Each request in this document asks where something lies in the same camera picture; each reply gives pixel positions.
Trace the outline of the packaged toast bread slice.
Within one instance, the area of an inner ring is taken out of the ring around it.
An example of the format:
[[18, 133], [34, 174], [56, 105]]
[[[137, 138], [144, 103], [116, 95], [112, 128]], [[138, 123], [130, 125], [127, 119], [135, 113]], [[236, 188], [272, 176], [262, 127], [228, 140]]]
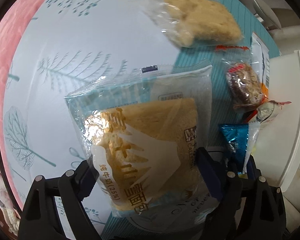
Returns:
[[115, 217], [208, 192], [195, 163], [210, 129], [212, 66], [151, 66], [102, 77], [65, 101]]

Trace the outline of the blue foil snack packet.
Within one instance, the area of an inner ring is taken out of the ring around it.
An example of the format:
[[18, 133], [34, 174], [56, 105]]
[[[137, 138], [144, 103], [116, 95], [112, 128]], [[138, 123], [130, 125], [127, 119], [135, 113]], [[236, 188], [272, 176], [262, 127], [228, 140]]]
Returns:
[[248, 124], [220, 124], [219, 130], [229, 151], [239, 163], [243, 164], [249, 139]]

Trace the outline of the white plastic storage bin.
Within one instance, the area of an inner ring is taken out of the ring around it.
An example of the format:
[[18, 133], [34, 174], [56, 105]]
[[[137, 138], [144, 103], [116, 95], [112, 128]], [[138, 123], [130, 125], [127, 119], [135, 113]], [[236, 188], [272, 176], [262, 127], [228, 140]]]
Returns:
[[269, 97], [289, 104], [259, 132], [253, 156], [268, 184], [286, 191], [300, 165], [300, 50], [270, 60]]

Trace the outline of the silver foil snack packet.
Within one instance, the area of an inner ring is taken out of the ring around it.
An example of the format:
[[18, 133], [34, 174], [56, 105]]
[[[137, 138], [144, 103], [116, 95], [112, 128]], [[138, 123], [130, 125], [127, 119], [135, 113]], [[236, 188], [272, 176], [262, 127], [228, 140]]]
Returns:
[[270, 100], [258, 106], [258, 108], [244, 120], [244, 123], [259, 122], [267, 123], [271, 122], [276, 116], [283, 110], [286, 105], [290, 105], [291, 101], [278, 102]]

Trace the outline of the brown nut bar packet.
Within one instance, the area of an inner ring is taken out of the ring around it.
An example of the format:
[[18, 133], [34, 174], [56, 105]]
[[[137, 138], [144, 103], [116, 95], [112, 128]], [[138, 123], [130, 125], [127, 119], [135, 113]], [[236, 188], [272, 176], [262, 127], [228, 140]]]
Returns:
[[225, 68], [225, 79], [235, 111], [254, 111], [268, 101], [260, 79], [248, 60], [222, 59], [221, 63]]

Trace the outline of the teal white patterned tablecloth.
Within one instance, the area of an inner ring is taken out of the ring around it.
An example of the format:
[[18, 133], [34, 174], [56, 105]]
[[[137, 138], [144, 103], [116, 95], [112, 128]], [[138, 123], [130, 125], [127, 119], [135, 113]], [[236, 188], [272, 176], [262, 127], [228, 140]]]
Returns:
[[[221, 65], [213, 48], [179, 49], [144, 14], [145, 0], [43, 0], [17, 43], [4, 96], [3, 156], [13, 178], [22, 213], [23, 239], [49, 239], [52, 225], [66, 237], [74, 234], [62, 200], [44, 185], [74, 170], [85, 154], [65, 96], [97, 79], [110, 79], [157, 65], [186, 68], [212, 61], [212, 144], [217, 122], [236, 122]], [[256, 33], [270, 57], [279, 48], [270, 34], [239, 0], [219, 0], [243, 30], [244, 46]]]

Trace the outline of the grey office chair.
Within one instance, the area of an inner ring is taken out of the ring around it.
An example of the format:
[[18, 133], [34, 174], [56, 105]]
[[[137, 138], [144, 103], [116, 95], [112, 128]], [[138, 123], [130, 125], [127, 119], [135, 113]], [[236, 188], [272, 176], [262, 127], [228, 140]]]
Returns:
[[300, 18], [294, 10], [271, 8], [264, 0], [253, 0], [253, 7], [272, 35], [300, 35]]

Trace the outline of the pink bed blanket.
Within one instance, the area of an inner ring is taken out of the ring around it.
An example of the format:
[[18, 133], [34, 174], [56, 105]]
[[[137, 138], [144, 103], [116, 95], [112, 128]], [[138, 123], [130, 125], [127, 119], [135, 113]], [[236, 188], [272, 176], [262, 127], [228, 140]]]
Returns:
[[[14, 55], [21, 54], [16, 51], [17, 47], [21, 45], [21, 49], [24, 50], [34, 43], [34, 39], [27, 42], [21, 37], [32, 21], [31, 18], [44, 2], [45, 0], [17, 0], [0, 22], [0, 148], [3, 155], [6, 154], [3, 118], [8, 72]], [[25, 91], [30, 95], [21, 96], [16, 101], [22, 109], [30, 108], [30, 114], [27, 115], [30, 146], [34, 150], [43, 146], [43, 154], [47, 156], [48, 151], [53, 148], [51, 143], [60, 140], [57, 133], [64, 126], [68, 114], [65, 104], [60, 100], [49, 100], [47, 96], [41, 99], [42, 93], [37, 92], [39, 76], [35, 74], [34, 69], [38, 66], [39, 59], [38, 55], [33, 56], [32, 52], [37, 53], [40, 48], [40, 45], [35, 45], [23, 56], [21, 64], [19, 64], [19, 70], [25, 77], [25, 80], [20, 81], [19, 85], [29, 85]]]

